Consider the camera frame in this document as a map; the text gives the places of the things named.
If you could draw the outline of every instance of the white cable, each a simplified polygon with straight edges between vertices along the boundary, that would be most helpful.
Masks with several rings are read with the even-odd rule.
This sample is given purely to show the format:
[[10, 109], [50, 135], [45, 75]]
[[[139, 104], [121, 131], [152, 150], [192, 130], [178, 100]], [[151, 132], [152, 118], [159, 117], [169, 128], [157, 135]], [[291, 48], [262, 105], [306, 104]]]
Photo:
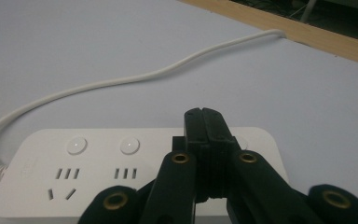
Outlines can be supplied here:
[[294, 13], [292, 13], [292, 15], [290, 15], [288, 18], [292, 18], [294, 15], [296, 15], [299, 11], [301, 11], [302, 9], [304, 9], [304, 7], [306, 7], [306, 5], [304, 5], [303, 7], [301, 7], [299, 10], [295, 11]]
[[[145, 74], [141, 74], [138, 76], [132, 76], [132, 77], [120, 77], [120, 78], [115, 78], [115, 79], [109, 79], [109, 80], [105, 80], [105, 81], [100, 81], [100, 82], [95, 82], [95, 83], [91, 83], [88, 85], [84, 85], [84, 86], [80, 86], [80, 87], [76, 87], [70, 90], [66, 90], [66, 91], [60, 91], [58, 93], [55, 94], [51, 94], [49, 96], [46, 96], [42, 99], [39, 99], [37, 101], [31, 102], [28, 105], [24, 105], [23, 107], [20, 107], [19, 109], [9, 113], [8, 115], [0, 118], [0, 129], [4, 128], [5, 126], [7, 126], [10, 122], [12, 122], [13, 120], [15, 120], [16, 118], [18, 118], [19, 116], [23, 115], [24, 113], [31, 111], [41, 105], [47, 104], [49, 102], [61, 99], [63, 97], [69, 96], [69, 95], [73, 95], [73, 94], [77, 94], [83, 91], [91, 91], [91, 90], [95, 90], [95, 89], [99, 89], [99, 88], [104, 88], [104, 87], [112, 87], [112, 86], [116, 86], [116, 85], [121, 85], [121, 84], [126, 84], [126, 83], [132, 83], [132, 82], [139, 82], [139, 81], [145, 81], [145, 80], [149, 80], [152, 78], [156, 78], [156, 77], [162, 77], [162, 76], [166, 76], [168, 75], [169, 72], [171, 72], [172, 70], [184, 65], [185, 63], [188, 63], [196, 58], [199, 58], [200, 56], [218, 50], [218, 49], [222, 49], [222, 48], [226, 48], [229, 46], [233, 46], [233, 45], [237, 45], [249, 40], [253, 40], [253, 39], [257, 39], [259, 37], [262, 36], [266, 36], [266, 35], [278, 35], [280, 37], [286, 37], [284, 31], [281, 30], [267, 30], [267, 31], [263, 31], [260, 33], [257, 33], [255, 35], [248, 35], [246, 37], [242, 37], [242, 38], [238, 38], [238, 39], [234, 39], [225, 43], [221, 43], [212, 47], [209, 47], [207, 49], [202, 49], [190, 56], [187, 56], [186, 58], [182, 59], [181, 61], [177, 62], [177, 63], [173, 63], [169, 66], [166, 66], [164, 68], [161, 68], [159, 70], [153, 71], [153, 72], [149, 72], [149, 73], [145, 73]], [[6, 170], [6, 166], [0, 166], [0, 180], [4, 174], [4, 171]]]

